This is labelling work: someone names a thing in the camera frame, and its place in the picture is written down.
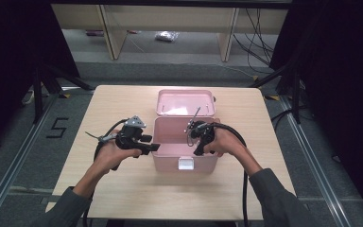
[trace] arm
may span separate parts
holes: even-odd
[[[216,151],[219,157],[230,153],[244,167],[261,203],[265,226],[319,226],[300,201],[285,190],[272,170],[263,169],[231,132],[216,128],[215,140],[204,147],[204,152],[210,150]]]
[[[83,212],[90,206],[90,198],[99,180],[124,159],[139,155],[139,149],[120,149],[113,140],[109,141],[99,151],[95,161],[73,190],[67,188],[56,205],[34,220],[31,226],[76,226]]]

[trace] wire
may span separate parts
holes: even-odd
[[[141,52],[146,53],[146,51],[138,46],[131,37],[129,37],[128,40],[130,40],[134,44],[134,46],[137,47],[137,49],[141,50]]]
[[[220,123],[212,123],[209,125],[206,125],[203,127],[203,129],[209,129],[209,128],[221,128],[224,130],[227,130],[229,132],[231,132],[235,137],[237,137],[237,139],[244,145],[244,147],[247,147],[246,142],[244,141],[243,137],[240,135],[240,133],[238,133],[235,129],[233,129],[230,126],[227,125],[223,125]],[[244,226],[245,227],[249,227],[249,218],[247,216],[247,185],[249,182],[249,175],[247,174],[246,171],[244,171],[243,174],[243,217],[244,217]]]
[[[246,36],[246,38],[252,43],[252,44],[254,44],[256,47],[259,47],[259,48],[264,48],[263,46],[261,46],[261,45],[259,45],[259,44],[256,44],[255,43],[255,41],[254,40],[252,40],[248,35],[247,35],[247,33],[244,33],[244,35]],[[271,49],[271,48],[266,48],[265,47],[265,49],[267,50],[267,51],[269,51],[269,52],[273,52],[273,49]]]
[[[306,109],[306,108],[308,108],[306,105],[299,106],[299,110],[303,110],[303,109]],[[288,110],[285,110],[285,111],[283,111],[283,112],[281,112],[281,113],[279,113],[279,114],[277,114],[277,115],[273,116],[273,117],[270,119],[270,121],[271,121],[271,122],[273,122],[274,120],[276,120],[276,119],[278,119],[278,118],[279,118],[279,119],[276,121],[276,124],[275,124],[275,126],[273,127],[273,129],[274,129],[275,131],[277,131],[278,125],[279,125],[280,121],[282,120],[282,118],[284,118],[287,114],[290,114],[290,113],[292,113],[292,112],[293,112],[293,109],[288,109]]]
[[[118,125],[125,123],[126,121],[128,121],[129,119],[123,119],[118,121],[116,124],[114,124],[109,130],[108,132],[106,132],[106,134],[104,136],[108,136]]]
[[[87,209],[85,209],[84,214],[82,215],[82,226],[83,227],[88,227],[88,223],[87,223],[87,216],[88,216],[88,212],[90,211],[90,206],[87,207]]]
[[[243,45],[242,43],[240,43],[240,41],[237,39],[237,37],[235,35],[233,35],[235,40],[237,41],[237,43],[240,45],[240,47],[247,52],[247,63],[249,64],[249,67],[252,71],[257,72],[257,73],[262,73],[262,74],[270,74],[268,72],[264,72],[264,71],[259,71],[254,69],[251,64],[250,64],[250,55],[253,55],[256,59],[258,59],[259,61],[261,61],[262,63],[269,65],[269,63],[267,61],[265,61],[264,59],[262,59],[261,57],[259,57],[257,54],[255,54],[254,52],[252,52],[251,50],[249,50],[245,45]]]
[[[257,9],[257,26],[255,26],[255,25],[254,25],[254,22],[253,22],[253,20],[251,19],[251,16],[250,16],[250,13],[249,13],[249,10],[248,10],[248,9],[246,9],[246,12],[247,12],[247,15],[249,16],[249,19],[250,19],[250,21],[251,21],[251,24],[252,24],[252,26],[253,26],[253,28],[254,28],[254,32],[255,32],[255,33],[259,36],[259,39],[260,39],[260,41],[261,41],[261,43],[262,43],[262,47],[265,47],[265,46],[266,46],[269,50],[273,51],[273,48],[272,48],[272,47],[270,47],[268,44],[266,44],[266,43],[264,42],[264,40],[262,39],[261,24],[260,24],[261,9]]]

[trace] pink plastic container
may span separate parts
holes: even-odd
[[[204,172],[214,171],[216,154],[196,156],[197,147],[187,145],[187,124],[200,107],[195,121],[214,121],[214,98],[206,90],[162,90],[158,95],[157,114],[154,124],[153,143],[161,144],[153,151],[157,171],[161,172]]]

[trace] wooden table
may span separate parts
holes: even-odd
[[[92,163],[96,140],[85,131],[101,135],[120,119],[137,114],[147,124],[144,134],[152,135],[158,92],[162,89],[211,91],[216,98],[215,117],[236,129],[257,161],[272,168],[285,188],[294,193],[259,90],[102,85],[95,90],[53,195],[59,196],[69,185],[75,185]],[[232,155],[220,158],[211,174],[191,174],[157,172],[149,154],[125,160],[117,171],[99,182],[89,217],[241,220],[242,188],[243,168]],[[248,217],[262,219],[261,206],[250,186]]]

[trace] gray sleeve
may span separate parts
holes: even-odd
[[[255,173],[250,183],[261,203],[265,226],[319,226],[297,197],[285,190],[271,169]]]
[[[69,187],[55,206],[31,223],[31,226],[76,226],[91,200],[75,194]]]

